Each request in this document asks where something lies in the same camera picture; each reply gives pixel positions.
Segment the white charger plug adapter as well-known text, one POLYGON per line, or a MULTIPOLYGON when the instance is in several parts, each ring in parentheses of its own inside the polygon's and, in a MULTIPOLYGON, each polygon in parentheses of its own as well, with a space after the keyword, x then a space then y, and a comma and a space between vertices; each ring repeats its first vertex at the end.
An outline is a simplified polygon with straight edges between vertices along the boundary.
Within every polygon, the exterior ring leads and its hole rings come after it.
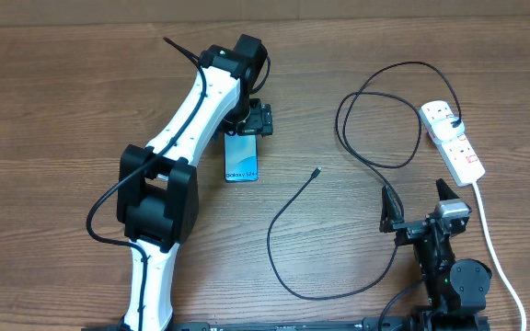
POLYGON ((432 139, 436 144, 447 143, 463 134, 465 129, 465 124, 461 119, 445 118, 432 124, 432 139))

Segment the blue Samsung smartphone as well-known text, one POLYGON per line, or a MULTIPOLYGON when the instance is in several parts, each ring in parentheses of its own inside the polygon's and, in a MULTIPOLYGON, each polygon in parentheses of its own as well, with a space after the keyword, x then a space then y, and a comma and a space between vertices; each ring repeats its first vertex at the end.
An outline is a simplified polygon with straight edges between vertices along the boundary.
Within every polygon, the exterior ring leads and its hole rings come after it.
POLYGON ((225 180, 249 182, 259 179, 257 138, 254 135, 225 135, 225 180))

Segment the white power strip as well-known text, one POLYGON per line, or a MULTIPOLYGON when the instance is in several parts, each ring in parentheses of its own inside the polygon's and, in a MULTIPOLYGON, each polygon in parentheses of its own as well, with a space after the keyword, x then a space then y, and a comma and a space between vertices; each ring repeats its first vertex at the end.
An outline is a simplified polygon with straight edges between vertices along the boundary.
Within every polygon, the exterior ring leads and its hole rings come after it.
MULTIPOLYGON (((442 100, 435 100, 424 104, 420 111, 421 122, 432 139, 431 126, 445 118, 456 117, 449 105, 442 100)), ((465 133, 456 139, 443 144, 433 142, 450 171, 455 183, 459 187, 473 185, 485 175, 485 168, 481 164, 476 151, 470 144, 465 133)))

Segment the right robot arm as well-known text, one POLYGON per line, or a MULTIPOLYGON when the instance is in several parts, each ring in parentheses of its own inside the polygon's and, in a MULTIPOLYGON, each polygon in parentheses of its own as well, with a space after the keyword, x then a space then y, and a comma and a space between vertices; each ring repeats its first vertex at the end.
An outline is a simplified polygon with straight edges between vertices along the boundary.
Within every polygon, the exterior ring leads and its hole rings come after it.
POLYGON ((411 245, 421 278, 397 294, 377 320, 377 328, 390 330, 488 330, 486 308, 491 269, 476 259, 459 259, 450 239, 466 230, 471 208, 443 179, 436 181, 439 201, 424 219, 407 222, 388 187, 382 188, 380 231, 395 235, 395 246, 411 245), (404 317, 388 318, 391 306, 424 285, 429 303, 414 307, 404 317))

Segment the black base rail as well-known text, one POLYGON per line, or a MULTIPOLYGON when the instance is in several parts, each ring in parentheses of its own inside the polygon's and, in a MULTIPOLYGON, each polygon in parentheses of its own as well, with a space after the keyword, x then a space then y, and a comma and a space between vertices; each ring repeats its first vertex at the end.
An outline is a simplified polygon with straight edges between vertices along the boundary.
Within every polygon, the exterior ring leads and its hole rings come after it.
POLYGON ((411 322, 407 317, 385 317, 382 326, 378 326, 378 317, 365 317, 361 321, 350 322, 313 322, 313 323, 247 323, 231 325, 210 325, 206 322, 173 324, 169 323, 167 330, 172 331, 405 331, 405 330, 454 330, 454 331, 488 331, 490 324, 487 317, 480 317, 477 321, 451 321, 434 316, 433 326, 411 322))

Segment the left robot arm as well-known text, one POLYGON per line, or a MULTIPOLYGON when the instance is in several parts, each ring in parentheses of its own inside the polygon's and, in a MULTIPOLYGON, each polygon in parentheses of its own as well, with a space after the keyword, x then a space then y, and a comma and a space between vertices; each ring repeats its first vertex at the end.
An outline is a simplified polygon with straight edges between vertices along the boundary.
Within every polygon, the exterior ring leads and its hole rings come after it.
POLYGON ((273 133, 271 107, 256 98, 271 60, 262 41, 243 34, 233 49, 213 45, 191 58, 199 71, 171 122, 146 146, 121 155, 117 219, 132 251, 132 289, 122 330, 167 330, 181 244, 199 214, 197 166, 223 132, 250 139, 273 133))

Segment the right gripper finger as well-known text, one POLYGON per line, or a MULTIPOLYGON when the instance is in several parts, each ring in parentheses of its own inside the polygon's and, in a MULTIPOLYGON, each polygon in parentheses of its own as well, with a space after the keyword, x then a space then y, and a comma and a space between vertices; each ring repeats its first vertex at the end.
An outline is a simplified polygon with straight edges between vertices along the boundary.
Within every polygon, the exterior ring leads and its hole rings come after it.
POLYGON ((458 199, 458 195, 454 193, 454 191, 446 184, 446 182, 442 178, 437 179, 435 181, 435 185, 437 188, 439 201, 458 199))
POLYGON ((382 187, 382 212, 379 230, 382 233, 395 232, 404 222, 404 216, 399 208, 393 191, 387 186, 382 187))

